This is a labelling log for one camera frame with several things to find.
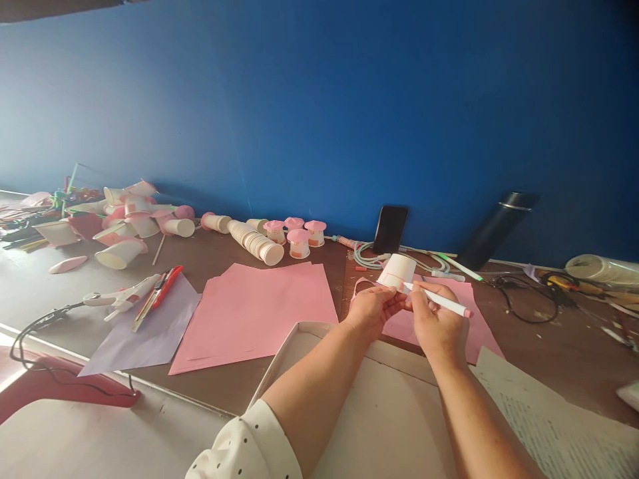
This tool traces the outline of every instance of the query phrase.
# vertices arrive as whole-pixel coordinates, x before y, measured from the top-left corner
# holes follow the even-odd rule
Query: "black thermos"
[[[539,195],[533,193],[506,193],[475,230],[457,256],[457,261],[479,271],[515,226],[533,210],[538,200]]]

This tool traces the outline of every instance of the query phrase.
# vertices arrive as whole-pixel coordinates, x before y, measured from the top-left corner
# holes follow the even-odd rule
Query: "hand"
[[[408,311],[415,314],[415,334],[434,370],[466,368],[468,319],[432,302],[422,289],[457,301],[444,285],[415,281]]]
[[[407,298],[394,287],[375,286],[364,289],[355,296],[344,323],[359,329],[372,343],[381,336],[386,321],[405,308]]]

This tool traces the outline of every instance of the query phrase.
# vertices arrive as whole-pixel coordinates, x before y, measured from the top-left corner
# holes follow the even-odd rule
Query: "sleeve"
[[[284,430],[261,399],[229,421],[186,473],[186,479],[227,478],[302,479]]]

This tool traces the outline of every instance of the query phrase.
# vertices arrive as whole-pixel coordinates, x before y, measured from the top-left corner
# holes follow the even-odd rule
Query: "table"
[[[208,278],[220,275],[235,262],[266,267],[230,235],[202,230],[198,230],[191,238],[167,238],[158,264],[152,267],[150,263],[160,239],[160,235],[148,238],[149,253],[136,258],[129,268],[122,271],[103,267],[92,260],[78,270],[63,275],[47,273],[49,267],[66,257],[93,256],[96,251],[103,249],[95,241],[81,241],[57,249],[43,248],[32,254],[0,250],[0,304],[3,311],[0,326],[10,328],[11,334],[11,329],[22,330],[51,309],[76,303],[88,292],[116,291],[173,265],[182,264],[185,276],[200,292]],[[312,249],[309,257],[313,263],[324,264],[340,319],[347,314],[357,279],[375,279],[379,275],[377,271],[355,271],[355,262],[346,260],[347,251],[341,244],[327,241],[323,247]],[[435,265],[434,261],[423,255],[416,256]],[[286,254],[278,266],[294,262]],[[489,265],[487,269],[513,270],[501,265]],[[626,347],[606,336],[595,320],[578,311],[564,310],[553,323],[529,325],[507,313],[499,291],[478,283],[473,284],[473,289],[477,304],[512,364],[553,388],[573,404],[639,427],[639,414],[614,393],[618,387],[639,379],[639,359]],[[576,300],[593,313],[614,320],[609,306],[581,297]],[[532,291],[514,291],[513,302],[517,311],[533,317],[535,311],[543,315],[552,310],[548,301],[543,301]],[[106,308],[99,307],[75,309],[69,313],[69,321],[41,331],[39,338],[83,357],[90,357],[110,331],[110,326],[102,321],[107,313]],[[632,326],[639,331],[637,321],[633,321]],[[383,340],[422,354],[419,347],[403,341],[393,338]],[[129,372],[134,377],[204,406],[228,414],[242,414],[270,361],[271,358],[262,358],[176,376],[167,375],[168,365]]]
[[[411,255],[427,265],[437,265],[426,255]],[[347,315],[356,281],[360,277],[372,281],[379,277],[379,271],[360,272],[355,270],[356,266],[354,261],[346,261],[340,320]],[[515,271],[517,268],[490,263],[484,270]],[[367,287],[371,287],[370,283],[360,283],[357,291]],[[639,357],[605,335],[600,329],[603,323],[577,309],[564,309],[551,323],[528,324],[507,313],[505,300],[495,288],[474,281],[473,291],[477,305],[510,363],[554,389],[568,402],[639,428],[639,414],[615,393],[617,388],[639,380]],[[538,319],[552,314],[552,303],[534,291],[516,289],[509,294],[513,307],[523,317]],[[608,320],[606,326],[623,336],[621,330],[615,329],[612,324],[618,321],[613,308],[576,293],[570,297],[582,307]],[[639,333],[639,320],[631,320],[629,324],[631,330]],[[634,338],[639,341],[639,334]],[[390,337],[382,340],[423,355],[415,345]]]

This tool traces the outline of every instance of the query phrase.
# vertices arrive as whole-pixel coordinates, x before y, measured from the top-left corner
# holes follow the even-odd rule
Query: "cardboard box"
[[[251,407],[333,325],[298,323],[266,371]],[[455,461],[425,357],[376,341],[355,378],[314,478],[455,478]]]

